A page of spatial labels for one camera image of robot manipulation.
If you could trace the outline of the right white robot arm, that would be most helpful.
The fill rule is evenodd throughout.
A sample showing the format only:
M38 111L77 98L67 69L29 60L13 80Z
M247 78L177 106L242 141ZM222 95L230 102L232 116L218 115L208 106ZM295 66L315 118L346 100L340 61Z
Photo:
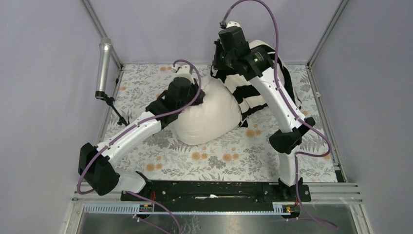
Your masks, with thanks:
M221 28L214 42L211 76L236 99L240 126L246 127L247 117L264 107L275 116L279 129L269 137L269 143L279 154L280 180L284 183L280 196L291 201L299 194L294 153L315 121L306 118L296 105L288 70L271 46L260 40L248 42L237 22L224 23Z

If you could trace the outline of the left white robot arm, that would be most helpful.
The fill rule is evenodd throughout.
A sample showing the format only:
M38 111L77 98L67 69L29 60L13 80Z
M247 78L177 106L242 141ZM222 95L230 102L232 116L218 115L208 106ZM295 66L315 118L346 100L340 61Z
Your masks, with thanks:
M199 99L202 80L198 69L190 62L173 68L176 77L167 90L135 121L106 141L95 146L86 143L80 148L78 194L95 192L104 196L113 190L121 190L131 191L139 200L149 198L151 188L146 178L140 172L116 169L116 165L138 144L176 121L179 114Z

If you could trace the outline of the white pillow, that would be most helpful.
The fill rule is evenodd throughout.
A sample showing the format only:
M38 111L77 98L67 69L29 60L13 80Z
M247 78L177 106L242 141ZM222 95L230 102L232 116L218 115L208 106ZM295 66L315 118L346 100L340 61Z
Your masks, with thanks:
M202 78L203 103L186 108L169 125L176 138L187 145L210 142L238 126L241 111L233 95L219 79Z

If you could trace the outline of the black white striped pillowcase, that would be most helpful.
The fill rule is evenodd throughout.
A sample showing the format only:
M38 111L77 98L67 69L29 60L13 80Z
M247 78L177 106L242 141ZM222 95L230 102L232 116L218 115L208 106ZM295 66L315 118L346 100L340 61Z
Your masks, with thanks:
M247 117L268 106L257 89L244 76L234 71L217 70L214 66L210 69L210 75L219 79L236 99L241 111L240 127L247 127ZM289 70L281 58L277 60L277 76L295 105L300 109L301 100L297 97Z

